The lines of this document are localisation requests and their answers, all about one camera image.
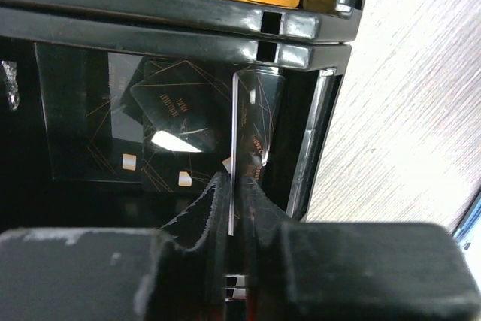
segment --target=black card with gold lines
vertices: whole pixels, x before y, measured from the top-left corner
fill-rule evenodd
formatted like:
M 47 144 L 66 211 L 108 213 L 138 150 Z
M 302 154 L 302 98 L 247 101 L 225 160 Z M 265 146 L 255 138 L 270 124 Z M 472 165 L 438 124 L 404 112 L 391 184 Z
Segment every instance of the black card with gold lines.
M 107 62 L 97 57 L 98 64 L 92 64 L 92 74 L 86 77 L 89 167 L 92 175 L 101 172 L 97 180 L 137 183 L 141 181 L 143 127 L 141 110 L 129 89 L 144 78 L 144 58 L 105 55 Z
M 237 174 L 262 184 L 285 78 L 269 68 L 246 68 L 238 80 Z
M 150 61 L 131 93 L 144 112 L 143 187 L 200 193 L 231 157 L 235 68 Z

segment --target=wood grain table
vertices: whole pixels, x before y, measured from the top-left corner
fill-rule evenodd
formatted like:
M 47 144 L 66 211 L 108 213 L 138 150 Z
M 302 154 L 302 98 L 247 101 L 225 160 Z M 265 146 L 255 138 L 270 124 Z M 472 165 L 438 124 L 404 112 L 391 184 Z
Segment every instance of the wood grain table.
M 453 229 L 481 187 L 481 0 L 366 0 L 308 219 Z

